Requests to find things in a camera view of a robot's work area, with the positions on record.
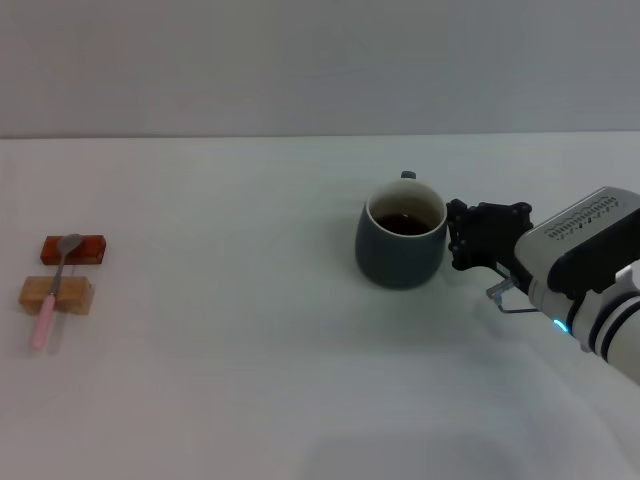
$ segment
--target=wooden block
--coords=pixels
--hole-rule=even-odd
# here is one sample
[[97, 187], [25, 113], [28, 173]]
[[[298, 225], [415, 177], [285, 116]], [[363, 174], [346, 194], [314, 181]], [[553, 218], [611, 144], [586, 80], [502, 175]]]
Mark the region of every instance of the wooden block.
[[[40, 260], [45, 265], [58, 265], [60, 254], [58, 253], [58, 240], [62, 237], [47, 237], [42, 246]], [[102, 263], [107, 241], [102, 235], [83, 235], [82, 245], [71, 252], [65, 261], [65, 265], [99, 265]]]
[[[53, 277], [27, 277], [20, 293], [20, 305], [30, 315], [37, 315], [49, 289]], [[87, 277], [62, 277], [60, 290], [56, 297], [56, 310], [88, 315], [93, 300], [94, 288]]]

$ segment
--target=mug rim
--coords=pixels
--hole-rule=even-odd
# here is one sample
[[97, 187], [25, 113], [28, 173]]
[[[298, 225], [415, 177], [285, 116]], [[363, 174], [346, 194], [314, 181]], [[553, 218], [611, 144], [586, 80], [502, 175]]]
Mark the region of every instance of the mug rim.
[[[436, 198], [440, 202], [440, 206], [442, 207], [442, 210], [443, 210], [442, 220], [440, 221], [440, 223], [438, 223], [438, 225], [436, 227], [432, 228], [428, 232], [421, 233], [419, 235], [402, 235], [401, 233], [395, 233], [395, 232], [392, 232], [391, 230], [387, 230], [382, 225], [380, 225], [378, 222], [376, 222], [375, 218], [373, 218], [373, 215], [371, 215], [371, 210], [369, 208], [371, 199], [382, 188], [384, 188], [384, 187], [386, 187], [388, 185], [391, 185], [393, 183], [397, 183], [397, 182], [416, 182], [416, 183], [419, 183], [422, 187], [424, 187], [427, 190], [431, 191], [431, 193], [433, 193], [436, 196]], [[381, 185], [367, 199], [367, 202], [365, 203], [365, 210], [367, 211], [367, 216], [369, 217], [369, 220], [371, 220], [376, 227], [378, 227], [380, 230], [382, 230], [385, 233], [388, 233], [390, 235], [395, 235], [396, 237], [401, 237], [401, 238], [422, 238], [422, 237], [427, 237], [427, 236], [429, 236], [431, 234], [435, 234], [438, 230], [440, 230], [442, 225], [447, 221], [447, 204], [444, 202], [444, 200], [442, 200], [442, 197], [440, 196], [440, 194], [438, 192], [436, 192], [433, 188], [431, 188], [429, 185], [427, 185], [426, 183], [421, 182], [421, 181], [419, 181], [419, 180], [417, 180], [415, 178], [399, 178], [398, 180], [394, 180], [392, 182], [388, 182], [388, 183], [385, 183], [384, 185]]]

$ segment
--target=pink spoon handle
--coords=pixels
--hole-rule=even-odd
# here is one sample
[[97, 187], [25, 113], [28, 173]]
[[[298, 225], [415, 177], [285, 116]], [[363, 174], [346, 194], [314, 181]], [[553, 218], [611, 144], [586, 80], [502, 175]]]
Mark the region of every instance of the pink spoon handle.
[[44, 299], [42, 308], [40, 309], [40, 315], [38, 315], [38, 323], [36, 323], [33, 333], [31, 334], [32, 350], [42, 350], [45, 343], [47, 343], [49, 328], [51, 327], [51, 321], [53, 320], [53, 307], [55, 304], [55, 295], [47, 295], [47, 298]]

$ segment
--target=silver spoon head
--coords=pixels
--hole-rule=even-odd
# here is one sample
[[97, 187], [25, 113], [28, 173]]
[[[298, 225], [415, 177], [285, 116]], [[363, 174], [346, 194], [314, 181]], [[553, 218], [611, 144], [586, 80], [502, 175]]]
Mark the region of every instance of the silver spoon head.
[[58, 252], [60, 252], [61, 257], [66, 257], [71, 252], [73, 252], [76, 248], [82, 245], [82, 235], [78, 235], [74, 233], [72, 235], [67, 235], [66, 237], [62, 237], [58, 241]]

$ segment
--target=spoon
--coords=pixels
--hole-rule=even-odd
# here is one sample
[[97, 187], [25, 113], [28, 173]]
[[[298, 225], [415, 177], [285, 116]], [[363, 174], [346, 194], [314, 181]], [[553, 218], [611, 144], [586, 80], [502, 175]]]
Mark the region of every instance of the spoon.
[[60, 278], [62, 277], [62, 269], [64, 268], [64, 261], [71, 252], [82, 245], [82, 235], [73, 234], [67, 235], [58, 241], [58, 252], [60, 253], [60, 264], [58, 265], [58, 271], [53, 279], [53, 284], [49, 289], [49, 294], [42, 303], [40, 308], [40, 315], [38, 316], [38, 322], [36, 323], [33, 333], [31, 334], [31, 349], [42, 350], [47, 343], [47, 337], [49, 336], [49, 329], [51, 328], [51, 322], [53, 320], [53, 307], [56, 305], [56, 295], [60, 289]]

